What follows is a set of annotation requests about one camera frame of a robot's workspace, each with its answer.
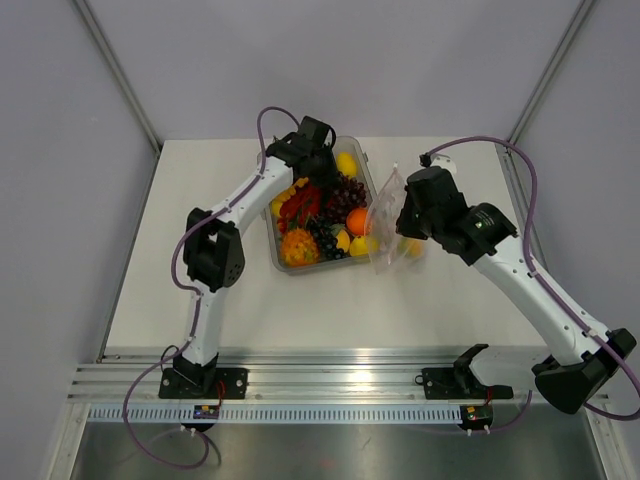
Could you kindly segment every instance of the grapes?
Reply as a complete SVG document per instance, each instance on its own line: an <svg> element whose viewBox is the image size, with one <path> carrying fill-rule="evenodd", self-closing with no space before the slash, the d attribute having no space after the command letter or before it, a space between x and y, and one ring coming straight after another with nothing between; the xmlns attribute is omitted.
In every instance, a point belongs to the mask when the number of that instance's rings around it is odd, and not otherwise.
<svg viewBox="0 0 640 480"><path fill-rule="evenodd" d="M357 207L367 206L367 190L362 182L355 178L340 175L338 186L331 191L331 200L321 211L325 220L331 224L345 223L347 215Z"/></svg>
<svg viewBox="0 0 640 480"><path fill-rule="evenodd" d="M307 228L327 260L340 260L347 254L343 249L336 248L338 239L331 233L331 222L330 218L318 215L309 222Z"/></svg>

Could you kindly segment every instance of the black bracket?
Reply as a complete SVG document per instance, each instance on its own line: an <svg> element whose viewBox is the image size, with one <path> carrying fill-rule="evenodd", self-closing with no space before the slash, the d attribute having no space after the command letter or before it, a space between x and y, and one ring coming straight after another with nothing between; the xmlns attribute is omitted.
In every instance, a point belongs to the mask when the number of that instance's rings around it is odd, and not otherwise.
<svg viewBox="0 0 640 480"><path fill-rule="evenodd" d="M471 347L460 355L451 367L423 368L421 375L415 378L418 385L424 388L427 400L508 400L513 398L513 389L504 385L482 385L469 368L471 360L480 351L487 348L486 344Z"/></svg>
<svg viewBox="0 0 640 480"><path fill-rule="evenodd" d="M636 346L636 339L626 328L607 335L607 344L622 358L627 358ZM531 369L538 391L561 412L576 413L619 368L603 348L595 354L586 353L583 358L582 363L561 366L553 357L548 357Z"/></svg>
<svg viewBox="0 0 640 480"><path fill-rule="evenodd" d="M217 385L222 382L224 400L243 400L247 393L248 378L249 371L246 368L215 368L210 381L207 382L208 386L205 386L190 381L174 368L165 368L158 397L177 400L219 400Z"/></svg>
<svg viewBox="0 0 640 480"><path fill-rule="evenodd" d="M187 217L187 230L210 216L211 211L194 208ZM212 292L230 287L244 270L240 231L233 222L212 220L187 239L182 259L192 281L204 283Z"/></svg>
<svg viewBox="0 0 640 480"><path fill-rule="evenodd" d="M467 265L483 255L494 255L496 245L508 236L516 236L516 227L495 206L481 203L469 207L448 170L418 170L407 178L405 190L397 233L421 240L433 237L446 252L458 255Z"/></svg>
<svg viewBox="0 0 640 480"><path fill-rule="evenodd" d="M332 143L325 144L331 133ZM316 187L335 183L338 168L333 158L336 132L330 125L311 117L304 117L298 131L276 140L267 148L267 157L276 157L293 169L294 178L309 177Z"/></svg>

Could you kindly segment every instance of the orange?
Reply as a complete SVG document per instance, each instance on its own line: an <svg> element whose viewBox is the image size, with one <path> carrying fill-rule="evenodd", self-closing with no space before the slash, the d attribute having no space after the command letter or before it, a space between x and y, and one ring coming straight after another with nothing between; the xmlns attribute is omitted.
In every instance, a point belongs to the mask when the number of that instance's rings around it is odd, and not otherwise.
<svg viewBox="0 0 640 480"><path fill-rule="evenodd" d="M351 210L349 215L347 216L347 228L349 231L356 236L361 236L365 234L364 224L367 220L367 209L366 208L356 208Z"/></svg>

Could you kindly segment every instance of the plastic container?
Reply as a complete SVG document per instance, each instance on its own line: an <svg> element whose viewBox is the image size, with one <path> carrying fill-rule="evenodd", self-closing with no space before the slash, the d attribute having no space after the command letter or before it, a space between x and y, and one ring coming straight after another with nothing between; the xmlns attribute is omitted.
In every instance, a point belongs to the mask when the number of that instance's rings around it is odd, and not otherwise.
<svg viewBox="0 0 640 480"><path fill-rule="evenodd" d="M369 174L369 168L367 166L367 157L360 147L360 143L353 137L341 136L336 139L336 144L333 147L333 154L337 156L341 152L349 153L356 161L358 165L358 174L355 176L358 181L365 184L367 188L367 206L371 205L371 202L376 198L375 187ZM307 265L304 267L289 267L287 266L280 255L280 242L282 240L282 234L278 230L276 224L277 219L271 213L270 207L267 207L264 211L264 216L267 221L267 231L269 237L269 250L271 251L271 260L274 266L281 272L285 272L289 275L300 275L304 273L317 272L320 270L329 270L338 267L346 267L355 263L368 263L369 255L359 255L357 257L346 257L340 260L324 260L313 265Z"/></svg>

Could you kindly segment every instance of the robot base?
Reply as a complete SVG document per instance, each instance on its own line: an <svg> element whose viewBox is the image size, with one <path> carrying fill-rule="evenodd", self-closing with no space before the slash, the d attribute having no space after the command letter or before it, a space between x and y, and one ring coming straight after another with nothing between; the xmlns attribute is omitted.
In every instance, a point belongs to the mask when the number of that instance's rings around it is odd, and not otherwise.
<svg viewBox="0 0 640 480"><path fill-rule="evenodd" d="M466 388L460 385L454 367L424 368L422 375L416 377L416 383L424 387L427 400L486 400L489 396L489 387L477 381ZM513 398L513 389L504 385L493 386L491 398L509 400Z"/></svg>
<svg viewBox="0 0 640 480"><path fill-rule="evenodd" d="M224 384L224 400L243 400L247 393L249 371L246 368L216 368L212 388L203 391L202 387L190 382L173 368L165 368L160 382L158 397L165 399L218 399L218 382Z"/></svg>

